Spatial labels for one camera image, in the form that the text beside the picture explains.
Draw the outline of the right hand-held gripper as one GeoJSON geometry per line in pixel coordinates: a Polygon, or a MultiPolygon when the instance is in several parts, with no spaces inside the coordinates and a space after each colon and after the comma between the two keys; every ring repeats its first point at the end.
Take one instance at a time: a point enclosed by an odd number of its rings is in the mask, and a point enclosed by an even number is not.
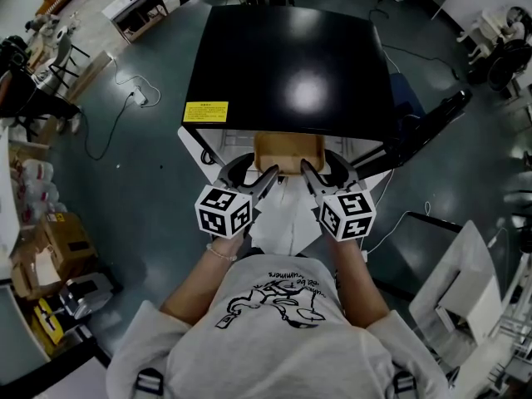
{"type": "Polygon", "coordinates": [[[366,183],[359,182],[357,171],[341,155],[331,150],[324,155],[330,169],[324,178],[307,160],[302,159],[300,164],[308,190],[318,205],[317,222],[337,242],[368,236],[377,210],[366,183]]]}

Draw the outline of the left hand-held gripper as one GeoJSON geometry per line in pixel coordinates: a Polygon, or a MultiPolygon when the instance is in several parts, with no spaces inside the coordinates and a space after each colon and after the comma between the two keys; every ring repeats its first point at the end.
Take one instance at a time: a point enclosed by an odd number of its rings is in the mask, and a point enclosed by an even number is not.
{"type": "Polygon", "coordinates": [[[254,153],[235,158],[221,168],[214,185],[202,189],[195,201],[201,231],[232,239],[252,223],[254,207],[267,196],[279,175],[279,166],[273,165],[249,187],[243,187],[253,162],[254,153]]]}

